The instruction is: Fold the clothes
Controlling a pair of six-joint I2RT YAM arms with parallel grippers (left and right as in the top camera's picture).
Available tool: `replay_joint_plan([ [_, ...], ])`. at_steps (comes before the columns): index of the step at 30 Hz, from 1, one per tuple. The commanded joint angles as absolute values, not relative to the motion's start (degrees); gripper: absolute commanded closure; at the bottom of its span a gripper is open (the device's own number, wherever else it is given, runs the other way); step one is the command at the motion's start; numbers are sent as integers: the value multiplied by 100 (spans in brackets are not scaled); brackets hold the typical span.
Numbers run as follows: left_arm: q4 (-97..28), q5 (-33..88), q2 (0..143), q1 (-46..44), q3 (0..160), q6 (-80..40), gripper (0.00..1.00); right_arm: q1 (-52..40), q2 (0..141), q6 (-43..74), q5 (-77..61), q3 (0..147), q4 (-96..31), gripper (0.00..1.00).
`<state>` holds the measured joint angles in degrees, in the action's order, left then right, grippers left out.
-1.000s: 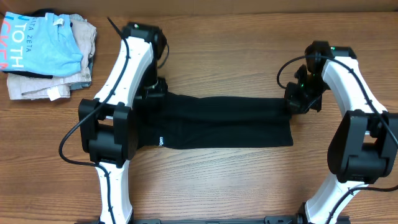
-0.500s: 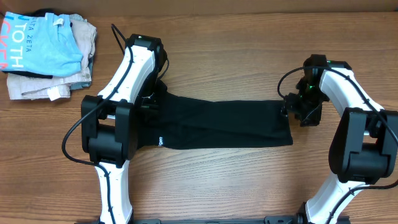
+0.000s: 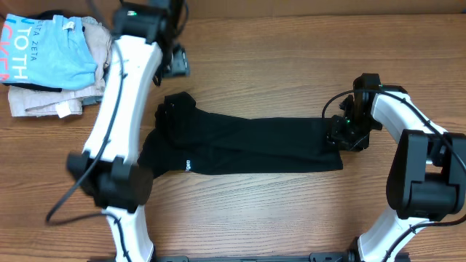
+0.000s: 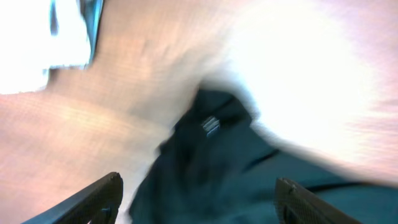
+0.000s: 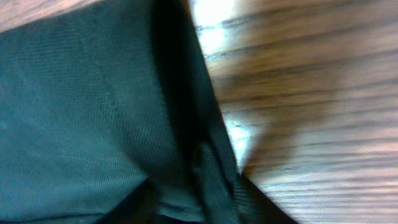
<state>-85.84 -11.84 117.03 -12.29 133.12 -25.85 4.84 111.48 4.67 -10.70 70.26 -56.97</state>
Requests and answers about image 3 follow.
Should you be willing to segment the black polo shirt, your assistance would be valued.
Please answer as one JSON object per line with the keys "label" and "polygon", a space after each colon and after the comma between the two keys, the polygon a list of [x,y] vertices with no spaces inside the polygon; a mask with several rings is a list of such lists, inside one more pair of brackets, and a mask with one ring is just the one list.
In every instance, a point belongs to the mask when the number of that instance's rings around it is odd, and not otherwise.
{"label": "black polo shirt", "polygon": [[338,148],[321,118],[244,119],[198,109],[186,92],[165,97],[138,158],[154,177],[340,170]]}

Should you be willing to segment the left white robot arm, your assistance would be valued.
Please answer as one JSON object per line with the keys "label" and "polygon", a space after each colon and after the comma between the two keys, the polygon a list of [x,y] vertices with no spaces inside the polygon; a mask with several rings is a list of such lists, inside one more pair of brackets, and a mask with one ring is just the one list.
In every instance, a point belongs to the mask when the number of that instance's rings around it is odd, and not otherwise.
{"label": "left white robot arm", "polygon": [[111,64],[97,119],[81,154],[70,154],[68,171],[106,217],[116,245],[115,261],[155,261],[145,216],[153,175],[137,165],[141,120],[151,85],[186,73],[176,39],[183,31],[185,1],[122,3],[114,13]]}

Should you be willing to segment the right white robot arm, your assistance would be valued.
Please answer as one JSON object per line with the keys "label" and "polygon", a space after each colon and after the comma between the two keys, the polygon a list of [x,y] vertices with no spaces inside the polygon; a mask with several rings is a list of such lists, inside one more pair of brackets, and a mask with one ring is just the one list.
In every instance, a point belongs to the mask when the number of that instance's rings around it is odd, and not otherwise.
{"label": "right white robot arm", "polygon": [[401,86],[382,84],[378,74],[362,74],[340,94],[343,116],[333,116],[328,142],[343,151],[368,148],[372,130],[386,129],[398,144],[387,177],[388,206],[348,250],[312,253],[311,261],[409,261],[401,250],[422,229],[455,226],[445,222],[465,204],[465,135],[428,119]]}

